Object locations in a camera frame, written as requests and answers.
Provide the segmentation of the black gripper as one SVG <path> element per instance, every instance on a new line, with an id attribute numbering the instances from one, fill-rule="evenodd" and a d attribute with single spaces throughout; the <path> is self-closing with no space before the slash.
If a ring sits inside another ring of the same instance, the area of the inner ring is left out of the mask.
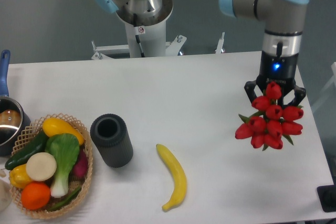
<path id="1" fill-rule="evenodd" d="M 275 82 L 282 88 L 282 97 L 294 91 L 294 98 L 287 106 L 299 106 L 306 97 L 306 89 L 297 86 L 295 82 L 298 56 L 299 54 L 276 57 L 262 51 L 257 79 L 247 81 L 244 86 L 250 103 L 264 95 L 268 83 Z"/>

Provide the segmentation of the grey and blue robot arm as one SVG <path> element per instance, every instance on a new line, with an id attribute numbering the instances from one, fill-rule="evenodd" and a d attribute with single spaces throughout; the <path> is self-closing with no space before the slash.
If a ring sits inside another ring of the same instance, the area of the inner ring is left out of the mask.
<path id="1" fill-rule="evenodd" d="M 116 13 L 127 32 L 130 56 L 177 55 L 181 45 L 166 42 L 166 20 L 172 0 L 94 0 L 105 12 Z M 265 22 L 259 75 L 245 84 L 249 100 L 255 87 L 264 91 L 270 82 L 280 85 L 282 95 L 294 93 L 298 106 L 306 90 L 296 85 L 295 73 L 309 0 L 218 0 L 220 11 L 230 17 L 249 17 Z"/>

